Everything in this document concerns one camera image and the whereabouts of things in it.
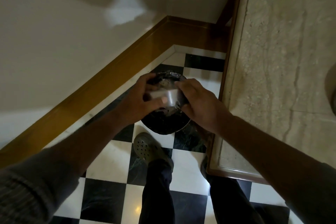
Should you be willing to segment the person's left forearm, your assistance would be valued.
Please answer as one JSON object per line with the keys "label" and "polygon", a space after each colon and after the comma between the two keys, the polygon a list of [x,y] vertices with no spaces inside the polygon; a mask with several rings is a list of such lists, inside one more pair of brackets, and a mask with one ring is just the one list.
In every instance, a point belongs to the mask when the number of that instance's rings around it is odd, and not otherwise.
{"label": "person's left forearm", "polygon": [[117,133],[135,123],[111,112],[23,161],[0,170],[0,224],[48,224]]}

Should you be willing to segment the person's right hand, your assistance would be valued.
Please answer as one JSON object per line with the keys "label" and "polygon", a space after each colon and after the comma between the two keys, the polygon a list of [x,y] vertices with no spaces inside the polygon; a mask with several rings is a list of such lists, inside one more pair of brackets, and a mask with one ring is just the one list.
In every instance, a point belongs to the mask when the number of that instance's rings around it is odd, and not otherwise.
{"label": "person's right hand", "polygon": [[198,97],[182,106],[182,111],[205,130],[218,136],[225,136],[226,128],[233,115],[219,101],[213,92],[199,83]]}

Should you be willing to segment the dark wooden counter trim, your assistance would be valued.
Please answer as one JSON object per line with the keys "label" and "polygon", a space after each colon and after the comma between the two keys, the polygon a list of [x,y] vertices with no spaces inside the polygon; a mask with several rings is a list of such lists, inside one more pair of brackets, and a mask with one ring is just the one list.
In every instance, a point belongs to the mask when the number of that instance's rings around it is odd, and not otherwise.
{"label": "dark wooden counter trim", "polygon": [[[226,3],[217,23],[215,33],[231,22],[229,27],[228,49],[221,78],[219,100],[229,107],[241,35],[246,16],[248,0],[230,0]],[[246,171],[251,165],[221,137],[211,135],[208,139],[206,154],[209,158],[207,173],[221,177],[267,184],[255,170]]]}

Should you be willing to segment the person's left hand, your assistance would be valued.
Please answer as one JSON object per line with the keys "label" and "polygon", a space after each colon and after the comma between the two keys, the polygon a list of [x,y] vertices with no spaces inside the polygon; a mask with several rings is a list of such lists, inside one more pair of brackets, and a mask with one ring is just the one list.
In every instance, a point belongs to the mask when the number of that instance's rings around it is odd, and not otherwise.
{"label": "person's left hand", "polygon": [[149,90],[156,90],[156,87],[148,84],[148,81],[155,78],[156,73],[146,73],[138,78],[136,83],[132,86],[127,96],[120,102],[120,104],[113,110],[116,115],[117,123],[122,127],[134,124],[140,121],[149,113],[155,110],[146,110],[144,108],[144,96]]}

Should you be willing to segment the person's right forearm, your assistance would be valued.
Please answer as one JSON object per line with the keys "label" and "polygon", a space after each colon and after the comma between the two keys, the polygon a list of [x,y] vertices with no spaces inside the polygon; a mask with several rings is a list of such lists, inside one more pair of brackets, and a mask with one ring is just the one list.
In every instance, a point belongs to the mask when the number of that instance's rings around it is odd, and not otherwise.
{"label": "person's right forearm", "polygon": [[336,169],[233,115],[214,133],[240,153],[304,224],[336,224]]}

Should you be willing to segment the wooden baseboard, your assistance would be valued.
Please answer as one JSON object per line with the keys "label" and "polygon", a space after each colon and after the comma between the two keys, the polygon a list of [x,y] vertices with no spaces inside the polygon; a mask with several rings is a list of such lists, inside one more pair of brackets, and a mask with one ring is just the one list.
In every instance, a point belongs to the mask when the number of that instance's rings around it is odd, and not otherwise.
{"label": "wooden baseboard", "polygon": [[130,47],[0,150],[0,169],[38,153],[174,45],[223,52],[229,26],[166,16]]}

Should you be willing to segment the person's leg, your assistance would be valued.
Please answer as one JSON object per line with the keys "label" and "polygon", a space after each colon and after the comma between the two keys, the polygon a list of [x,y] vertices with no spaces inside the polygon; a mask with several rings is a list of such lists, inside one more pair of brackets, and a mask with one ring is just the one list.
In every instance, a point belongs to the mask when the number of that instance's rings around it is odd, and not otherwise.
{"label": "person's leg", "polygon": [[208,157],[200,171],[210,185],[210,196],[217,224],[265,224],[251,205],[237,180],[207,174]]}
{"label": "person's leg", "polygon": [[139,224],[175,224],[175,211],[170,194],[172,167],[164,159],[149,163],[142,193]]}

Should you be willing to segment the olive green clog shoe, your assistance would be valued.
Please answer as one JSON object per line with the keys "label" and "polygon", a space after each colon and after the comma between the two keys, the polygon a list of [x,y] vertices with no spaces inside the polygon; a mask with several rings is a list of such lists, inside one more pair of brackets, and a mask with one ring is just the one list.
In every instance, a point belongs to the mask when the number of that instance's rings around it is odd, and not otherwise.
{"label": "olive green clog shoe", "polygon": [[137,156],[142,159],[147,166],[149,166],[149,163],[161,159],[167,162],[173,171],[173,160],[162,150],[159,142],[155,140],[151,134],[147,132],[139,133],[134,139],[133,148]]}

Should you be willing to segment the person's left leg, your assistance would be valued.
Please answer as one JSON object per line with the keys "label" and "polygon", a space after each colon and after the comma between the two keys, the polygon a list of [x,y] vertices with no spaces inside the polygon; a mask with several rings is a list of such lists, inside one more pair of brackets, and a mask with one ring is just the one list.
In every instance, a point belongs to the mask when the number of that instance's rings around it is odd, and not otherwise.
{"label": "person's left leg", "polygon": [[149,163],[142,193],[139,224],[175,224],[175,211],[170,194],[172,167],[164,159]]}

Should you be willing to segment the person's right leg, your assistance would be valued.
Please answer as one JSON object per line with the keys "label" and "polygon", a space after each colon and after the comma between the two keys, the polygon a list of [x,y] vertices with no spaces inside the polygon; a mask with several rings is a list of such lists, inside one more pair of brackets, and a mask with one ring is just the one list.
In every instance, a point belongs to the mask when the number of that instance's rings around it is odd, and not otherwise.
{"label": "person's right leg", "polygon": [[237,180],[207,174],[208,157],[200,171],[210,185],[210,196],[217,224],[265,224],[251,205]]}

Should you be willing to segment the round black trash bin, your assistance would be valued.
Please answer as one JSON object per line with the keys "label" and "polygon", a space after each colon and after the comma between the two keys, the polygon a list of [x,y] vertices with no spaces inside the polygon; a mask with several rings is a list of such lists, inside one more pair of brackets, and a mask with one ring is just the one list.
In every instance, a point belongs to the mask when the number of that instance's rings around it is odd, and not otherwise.
{"label": "round black trash bin", "polygon": [[190,123],[191,119],[182,110],[180,114],[176,113],[168,117],[162,115],[160,112],[153,111],[146,115],[141,121],[154,133],[168,135],[183,129]]}

